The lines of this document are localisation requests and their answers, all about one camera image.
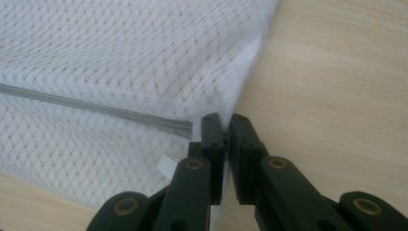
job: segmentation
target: zipper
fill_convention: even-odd
[[[141,123],[143,125],[154,126],[156,128],[163,129],[165,131],[175,133],[179,136],[189,139],[192,136],[192,123],[190,121],[180,121],[158,117],[154,115],[140,114],[109,106],[103,106],[81,100],[70,99],[47,93],[41,93],[34,90],[25,90],[3,84],[0,84],[0,92],[9,95],[34,99],[42,102],[62,105],[70,108],[81,109],[110,116],[116,116],[137,123]]]

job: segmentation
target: white fabric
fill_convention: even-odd
[[[191,121],[229,122],[277,0],[0,2],[0,84]],[[0,94],[0,170],[92,208],[168,184],[190,139]]]

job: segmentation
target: light wood surface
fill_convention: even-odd
[[[237,113],[324,195],[408,216],[408,2],[282,0]],[[85,230],[94,211],[0,175],[0,230]],[[257,230],[230,184],[216,231]]]

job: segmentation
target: wood grain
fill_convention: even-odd
[[[282,0],[237,113],[335,200],[408,216],[408,2]],[[94,211],[0,175],[0,230],[85,230]],[[230,184],[216,230],[257,230]]]

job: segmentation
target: white mesh fabric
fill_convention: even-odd
[[[151,195],[169,181],[156,170],[189,140],[110,115],[0,94],[0,169],[98,209],[125,191]]]
[[[228,124],[277,0],[0,2],[0,84],[164,118]],[[0,94],[0,170],[98,208],[168,183],[189,140]]]

